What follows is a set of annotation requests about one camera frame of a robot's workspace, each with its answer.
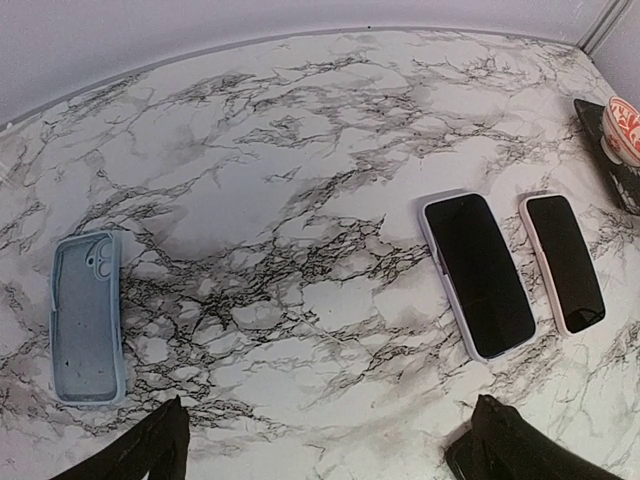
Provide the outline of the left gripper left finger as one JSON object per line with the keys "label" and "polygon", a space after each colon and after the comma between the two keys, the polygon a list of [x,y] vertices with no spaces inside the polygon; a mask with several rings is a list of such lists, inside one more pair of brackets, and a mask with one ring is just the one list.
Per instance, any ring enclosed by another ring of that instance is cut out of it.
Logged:
{"label": "left gripper left finger", "polygon": [[175,397],[58,479],[184,479],[190,442],[189,415]]}

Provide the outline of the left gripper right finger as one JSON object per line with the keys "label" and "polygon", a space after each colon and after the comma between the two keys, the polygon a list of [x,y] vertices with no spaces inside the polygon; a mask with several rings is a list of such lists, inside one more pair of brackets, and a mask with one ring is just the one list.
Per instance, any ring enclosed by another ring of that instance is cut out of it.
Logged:
{"label": "left gripper right finger", "polygon": [[476,479],[614,479],[616,476],[550,440],[518,410],[478,397],[471,419]]}

